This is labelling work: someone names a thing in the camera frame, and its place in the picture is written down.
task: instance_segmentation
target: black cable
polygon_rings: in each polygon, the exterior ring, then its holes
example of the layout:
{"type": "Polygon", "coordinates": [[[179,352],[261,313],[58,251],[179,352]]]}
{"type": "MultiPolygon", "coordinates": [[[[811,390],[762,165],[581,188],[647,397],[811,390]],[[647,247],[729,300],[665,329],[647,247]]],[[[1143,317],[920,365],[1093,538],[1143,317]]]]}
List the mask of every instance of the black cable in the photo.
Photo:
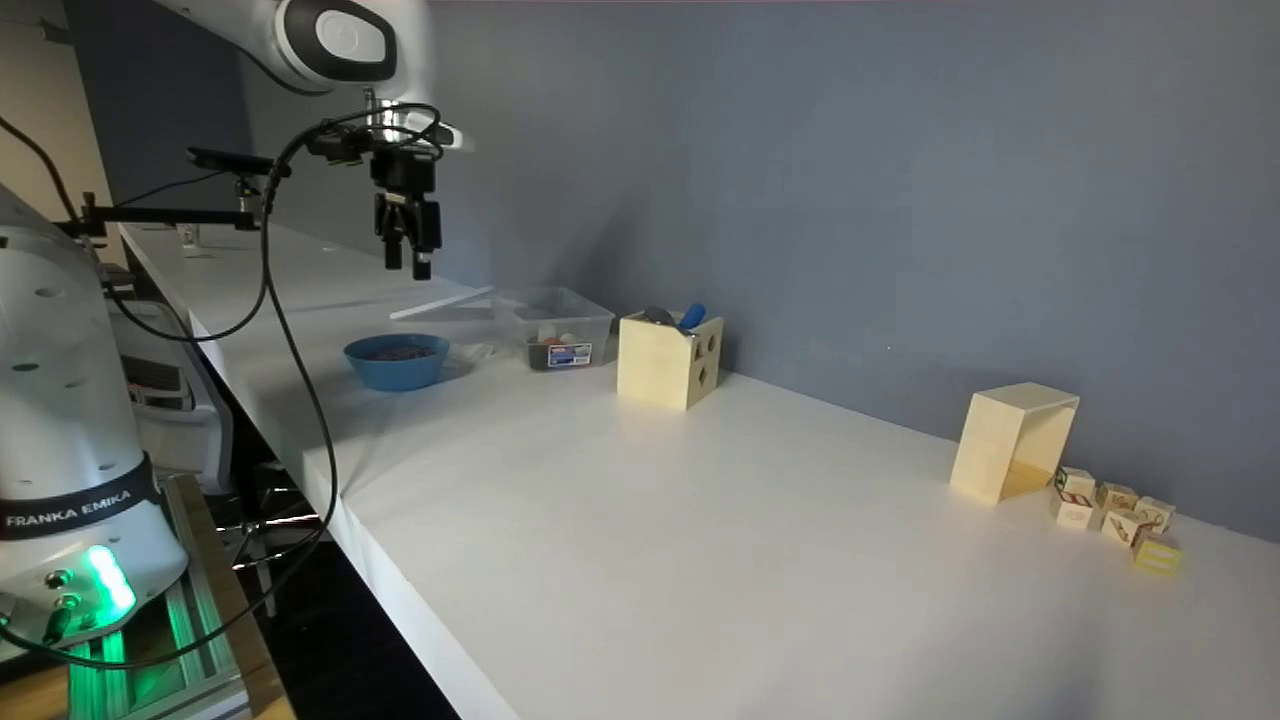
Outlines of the black cable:
{"type": "Polygon", "coordinates": [[[19,133],[15,123],[8,123],[4,116],[0,116],[0,128],[4,128],[8,134],[15,134],[19,145],[27,145],[27,146],[39,155],[39,165],[45,165],[52,188],[58,188],[58,200],[65,205],[68,221],[81,223],[81,210],[78,210],[78,205],[74,205],[74,197],[68,197],[68,185],[65,185],[65,176],[58,172],[52,155],[49,155],[27,133],[19,133]]]}
{"type": "MultiPolygon", "coordinates": [[[[434,121],[442,121],[442,112],[435,112],[434,105],[396,105],[396,112],[417,112],[417,109],[419,109],[419,112],[434,112],[434,121]]],[[[49,644],[25,641],[25,636],[8,631],[4,625],[0,625],[0,641],[15,644],[15,646],[25,646],[25,651],[38,651],[38,657],[58,657],[58,660],[65,660],[65,665],[83,665],[83,668],[101,668],[101,672],[139,672],[139,668],[158,668],[158,665],[168,665],[168,660],[176,660],[176,657],[187,657],[191,646],[212,644],[212,641],[225,636],[232,625],[242,625],[244,616],[261,611],[261,608],[307,563],[307,556],[325,542],[330,523],[334,523],[334,514],[337,514],[341,467],[337,467],[337,443],[334,443],[330,411],[325,411],[325,402],[321,402],[317,381],[311,381],[311,370],[307,370],[307,365],[306,365],[306,354],[300,354],[300,346],[295,346],[294,322],[288,322],[284,303],[280,303],[280,293],[275,293],[275,275],[273,275],[273,205],[275,205],[275,191],[280,191],[280,178],[284,178],[288,159],[294,159],[311,134],[337,128],[337,123],[348,123],[348,121],[370,121],[370,116],[377,116],[377,112],[383,112],[383,109],[348,112],[348,116],[337,116],[337,121],[325,121],[325,123],[306,128],[295,138],[284,145],[284,152],[280,152],[275,165],[273,165],[270,188],[264,188],[264,221],[261,221],[264,285],[261,285],[261,289],[264,289],[264,296],[273,300],[273,313],[275,313],[275,320],[280,320],[288,354],[294,354],[294,365],[295,365],[295,370],[300,370],[300,381],[306,381],[307,402],[311,402],[317,423],[321,423],[325,459],[330,459],[330,502],[325,502],[325,513],[321,513],[321,528],[307,536],[307,542],[300,548],[295,563],[288,563],[288,566],[275,576],[273,587],[264,587],[247,608],[242,608],[236,616],[227,616],[221,628],[198,636],[191,644],[183,644],[183,646],[176,646],[176,651],[152,657],[152,660],[143,660],[143,665],[109,665],[109,660],[74,657],[74,646],[49,646],[49,644]]]]}
{"type": "Polygon", "coordinates": [[[217,176],[227,176],[227,172],[217,168],[217,172],[203,172],[203,176],[168,178],[168,185],[158,185],[158,188],[143,188],[135,197],[116,200],[116,209],[129,209],[129,205],[139,205],[139,200],[152,200],[152,197],[165,197],[165,191],[176,191],[176,188],[207,185],[217,176]]]}

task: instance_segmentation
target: white table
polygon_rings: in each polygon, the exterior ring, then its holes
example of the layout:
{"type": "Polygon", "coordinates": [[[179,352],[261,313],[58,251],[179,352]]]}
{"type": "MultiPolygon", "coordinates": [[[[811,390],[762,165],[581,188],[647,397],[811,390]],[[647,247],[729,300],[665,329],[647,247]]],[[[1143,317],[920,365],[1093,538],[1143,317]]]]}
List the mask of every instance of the white table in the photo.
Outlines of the white table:
{"type": "MultiPolygon", "coordinates": [[[[247,239],[129,230],[203,329],[254,296],[247,239]]],[[[459,715],[1280,715],[1280,548],[1178,520],[1156,578],[1050,496],[977,508],[955,443],[750,375],[690,415],[626,408],[610,369],[358,389],[341,342],[419,300],[377,257],[280,239],[294,322],[337,423],[334,536],[459,715]]],[[[325,450],[275,322],[207,346],[325,508],[325,450]]]]}

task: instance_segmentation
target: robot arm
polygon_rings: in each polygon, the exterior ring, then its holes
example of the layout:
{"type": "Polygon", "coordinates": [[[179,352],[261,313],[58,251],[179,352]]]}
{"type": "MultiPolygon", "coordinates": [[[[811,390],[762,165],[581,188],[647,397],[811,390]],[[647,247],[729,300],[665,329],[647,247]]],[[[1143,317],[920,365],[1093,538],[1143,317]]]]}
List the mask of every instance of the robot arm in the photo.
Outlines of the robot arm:
{"type": "Polygon", "coordinates": [[[330,159],[371,152],[383,264],[434,275],[442,247],[435,159],[459,133],[426,105],[435,94],[434,0],[158,0],[225,37],[294,90],[370,86],[370,123],[317,146],[330,159]]]}

